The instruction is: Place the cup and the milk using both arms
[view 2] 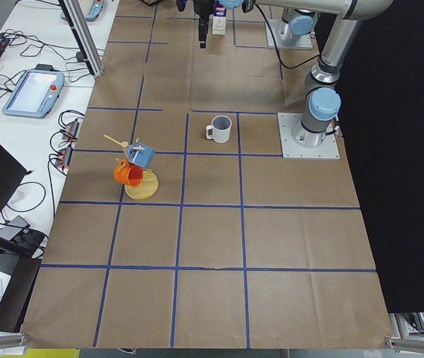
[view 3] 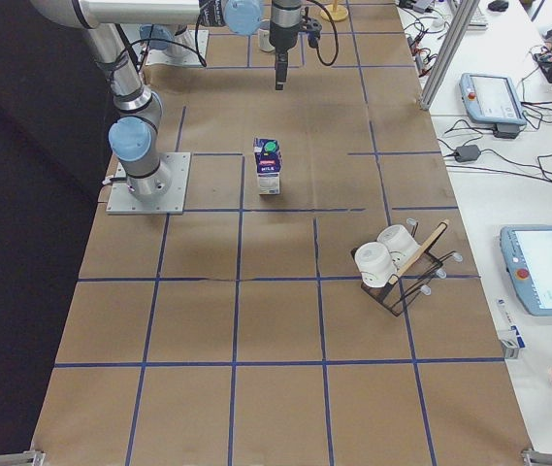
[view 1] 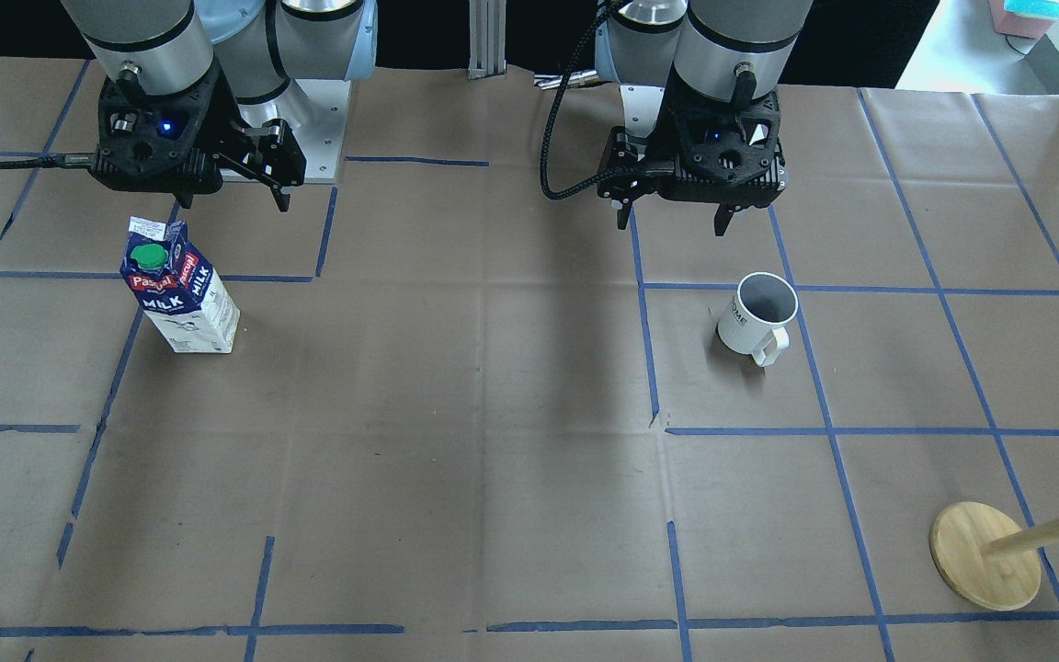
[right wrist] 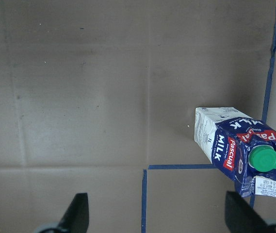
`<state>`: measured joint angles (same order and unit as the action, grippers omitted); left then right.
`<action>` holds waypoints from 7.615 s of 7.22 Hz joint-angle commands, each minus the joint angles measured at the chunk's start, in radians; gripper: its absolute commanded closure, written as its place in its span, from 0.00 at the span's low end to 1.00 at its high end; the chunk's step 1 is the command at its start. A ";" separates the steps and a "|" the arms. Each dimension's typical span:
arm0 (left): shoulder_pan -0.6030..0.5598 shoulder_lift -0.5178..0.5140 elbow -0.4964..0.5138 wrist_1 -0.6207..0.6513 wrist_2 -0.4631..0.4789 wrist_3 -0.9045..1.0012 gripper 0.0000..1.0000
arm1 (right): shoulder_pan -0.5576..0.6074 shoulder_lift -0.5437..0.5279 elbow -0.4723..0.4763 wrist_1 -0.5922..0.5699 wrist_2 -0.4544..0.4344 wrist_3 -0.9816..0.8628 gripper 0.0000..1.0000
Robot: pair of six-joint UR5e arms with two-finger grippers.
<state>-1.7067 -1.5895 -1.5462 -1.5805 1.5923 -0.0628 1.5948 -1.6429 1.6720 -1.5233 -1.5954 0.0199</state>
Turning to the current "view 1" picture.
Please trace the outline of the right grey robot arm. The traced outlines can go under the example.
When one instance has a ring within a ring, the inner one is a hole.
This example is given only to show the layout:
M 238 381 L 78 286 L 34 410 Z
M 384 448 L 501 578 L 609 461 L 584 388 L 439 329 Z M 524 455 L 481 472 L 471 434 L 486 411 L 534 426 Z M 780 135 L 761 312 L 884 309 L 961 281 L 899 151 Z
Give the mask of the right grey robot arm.
M 92 154 L 59 156 L 113 191 L 181 207 L 256 181 L 279 210 L 335 183 L 351 85 L 377 62 L 374 1 L 67 1 L 106 80 Z

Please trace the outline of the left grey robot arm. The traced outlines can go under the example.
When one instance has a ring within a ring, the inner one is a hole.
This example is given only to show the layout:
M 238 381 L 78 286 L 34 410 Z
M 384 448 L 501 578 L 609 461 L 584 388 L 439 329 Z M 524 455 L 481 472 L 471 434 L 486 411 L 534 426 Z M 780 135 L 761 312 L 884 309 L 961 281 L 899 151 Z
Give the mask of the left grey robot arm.
M 808 1 L 627 1 L 596 32 L 594 70 L 617 84 L 597 192 L 626 229 L 634 202 L 768 207 L 787 186 L 777 84 Z

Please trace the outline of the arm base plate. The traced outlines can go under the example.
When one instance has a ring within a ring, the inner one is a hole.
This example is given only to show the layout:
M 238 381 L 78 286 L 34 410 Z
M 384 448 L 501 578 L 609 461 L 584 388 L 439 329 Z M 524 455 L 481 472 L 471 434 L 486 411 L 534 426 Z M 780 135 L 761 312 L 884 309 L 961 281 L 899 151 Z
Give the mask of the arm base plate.
M 662 86 L 621 85 L 623 127 L 636 142 L 656 129 L 664 93 Z
M 305 154 L 305 184 L 335 184 L 342 160 L 351 80 L 290 80 L 289 88 L 257 104 L 239 105 L 244 120 L 261 126 L 269 119 L 285 119 Z

